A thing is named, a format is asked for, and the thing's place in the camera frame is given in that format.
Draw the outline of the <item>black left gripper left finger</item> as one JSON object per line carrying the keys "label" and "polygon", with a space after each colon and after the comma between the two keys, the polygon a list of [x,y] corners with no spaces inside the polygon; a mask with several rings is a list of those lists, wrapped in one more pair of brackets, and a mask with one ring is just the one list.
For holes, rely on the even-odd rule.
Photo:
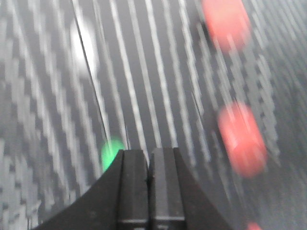
{"label": "black left gripper left finger", "polygon": [[148,170],[142,150],[120,150],[93,186],[38,230],[146,230]]}

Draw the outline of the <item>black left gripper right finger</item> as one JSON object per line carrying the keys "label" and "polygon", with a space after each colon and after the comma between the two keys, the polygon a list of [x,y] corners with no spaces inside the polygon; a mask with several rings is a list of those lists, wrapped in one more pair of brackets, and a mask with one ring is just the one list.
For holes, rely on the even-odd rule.
{"label": "black left gripper right finger", "polygon": [[230,230],[185,164],[179,148],[155,148],[149,165],[151,230]]}

